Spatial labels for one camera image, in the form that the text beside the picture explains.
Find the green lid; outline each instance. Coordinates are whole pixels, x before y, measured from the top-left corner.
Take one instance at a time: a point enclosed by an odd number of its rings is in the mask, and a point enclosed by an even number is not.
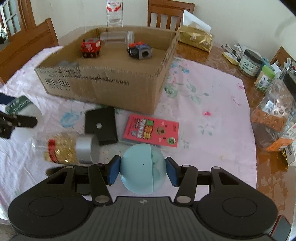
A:
[[[273,79],[275,77],[275,73],[273,72],[273,70],[271,68],[269,68],[268,66],[264,65],[262,67],[262,71],[264,72],[264,74],[269,78],[269,79]]]

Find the plastic bottle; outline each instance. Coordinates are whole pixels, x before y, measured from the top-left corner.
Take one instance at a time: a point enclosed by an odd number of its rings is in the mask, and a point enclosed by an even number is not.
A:
[[[57,164],[92,164],[99,157],[96,136],[77,132],[37,133],[33,149],[36,158]]]
[[[107,27],[122,27],[123,1],[107,0]]]
[[[105,44],[120,43],[128,46],[135,42],[135,34],[132,31],[118,31],[118,32],[102,32],[100,40]]]

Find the plastic container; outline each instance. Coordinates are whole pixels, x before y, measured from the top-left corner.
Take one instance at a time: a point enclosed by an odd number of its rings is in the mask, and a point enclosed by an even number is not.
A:
[[[105,44],[126,44],[128,47],[130,43],[135,42],[135,34],[133,31],[102,32],[100,35],[100,40]]]
[[[265,92],[267,88],[271,85],[274,77],[275,73],[273,72],[273,70],[264,65],[257,77],[257,80],[255,81],[255,86],[262,92]]]
[[[107,27],[122,27],[123,2],[122,0],[107,0]]]
[[[246,49],[239,62],[239,70],[246,76],[253,78],[257,74],[262,62],[262,58],[259,55]]]
[[[93,164],[99,158],[96,136],[77,132],[38,133],[33,149],[37,158],[57,164]]]
[[[296,77],[288,72],[275,79],[250,116],[256,143],[267,151],[281,151],[296,139]]]

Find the phone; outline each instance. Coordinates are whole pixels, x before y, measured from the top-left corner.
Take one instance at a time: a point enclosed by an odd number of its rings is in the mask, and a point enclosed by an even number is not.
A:
[[[272,229],[270,236],[275,241],[286,241],[291,232],[291,225],[284,215],[280,215]]]

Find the pink card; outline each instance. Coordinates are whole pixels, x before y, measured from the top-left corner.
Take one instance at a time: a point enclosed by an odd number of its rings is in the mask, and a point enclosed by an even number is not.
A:
[[[179,123],[132,114],[128,118],[123,138],[140,143],[178,146]]]

